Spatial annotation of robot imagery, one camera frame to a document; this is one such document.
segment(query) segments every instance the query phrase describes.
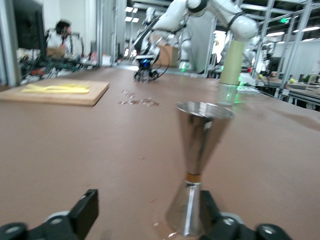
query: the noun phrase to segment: man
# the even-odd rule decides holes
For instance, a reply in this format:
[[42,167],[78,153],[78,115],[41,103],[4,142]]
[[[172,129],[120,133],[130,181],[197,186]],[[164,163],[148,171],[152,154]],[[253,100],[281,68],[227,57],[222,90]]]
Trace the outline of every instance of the man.
[[72,42],[70,38],[70,35],[72,34],[71,24],[67,21],[60,20],[54,29],[55,32],[50,32],[48,34],[48,49],[58,49],[59,52],[64,52],[65,54],[72,53]]

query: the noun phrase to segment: brown table surface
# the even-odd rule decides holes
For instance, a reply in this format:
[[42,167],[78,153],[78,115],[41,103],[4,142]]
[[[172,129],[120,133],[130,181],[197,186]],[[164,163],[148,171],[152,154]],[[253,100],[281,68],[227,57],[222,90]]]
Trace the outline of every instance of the brown table surface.
[[[87,239],[159,239],[184,178],[178,101],[215,102],[217,82],[102,68],[68,78],[108,81],[94,107],[0,102],[0,226],[40,225],[99,189],[100,214]],[[161,106],[124,104],[151,97]],[[235,118],[203,172],[221,211],[254,228],[273,223],[295,240],[320,239],[320,113],[264,95],[239,94]]]
[[294,89],[294,88],[288,88],[290,91],[294,92],[294,93],[300,93],[303,95],[307,95],[310,97],[315,97],[315,98],[320,98],[320,91],[314,89],[309,89],[309,90],[303,90],[303,89]]

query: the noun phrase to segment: black monitor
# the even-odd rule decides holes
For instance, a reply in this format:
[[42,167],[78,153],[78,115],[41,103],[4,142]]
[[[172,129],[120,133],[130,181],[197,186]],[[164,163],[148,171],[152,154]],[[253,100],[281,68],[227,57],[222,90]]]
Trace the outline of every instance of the black monitor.
[[45,58],[47,43],[42,4],[34,0],[13,0],[13,6],[18,47],[39,49],[41,57]]

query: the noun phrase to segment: metal jigger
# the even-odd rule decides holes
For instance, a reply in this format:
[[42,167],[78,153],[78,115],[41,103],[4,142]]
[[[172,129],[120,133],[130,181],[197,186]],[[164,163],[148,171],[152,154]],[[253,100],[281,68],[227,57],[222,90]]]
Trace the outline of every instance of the metal jigger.
[[166,220],[176,232],[191,237],[202,231],[199,216],[201,172],[234,113],[204,102],[179,102],[176,107],[187,173],[166,213]]

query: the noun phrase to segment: green exit sign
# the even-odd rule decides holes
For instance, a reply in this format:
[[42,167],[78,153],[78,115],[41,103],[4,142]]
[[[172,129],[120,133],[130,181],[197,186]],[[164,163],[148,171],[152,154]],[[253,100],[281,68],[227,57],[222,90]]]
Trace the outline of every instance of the green exit sign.
[[281,20],[280,20],[280,23],[282,23],[282,24],[287,24],[287,23],[289,23],[289,19],[288,18],[281,18]]

